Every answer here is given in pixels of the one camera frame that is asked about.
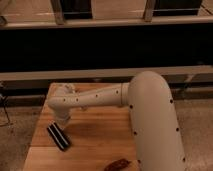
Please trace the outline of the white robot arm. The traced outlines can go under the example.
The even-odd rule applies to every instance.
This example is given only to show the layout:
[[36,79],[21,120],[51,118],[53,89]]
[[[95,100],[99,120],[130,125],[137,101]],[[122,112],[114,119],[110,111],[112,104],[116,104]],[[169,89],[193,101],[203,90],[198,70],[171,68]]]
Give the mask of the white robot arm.
[[127,83],[75,92],[61,85],[48,99],[56,123],[65,126],[76,107],[126,106],[140,171],[185,171],[185,153],[172,93],[158,73],[143,71]]

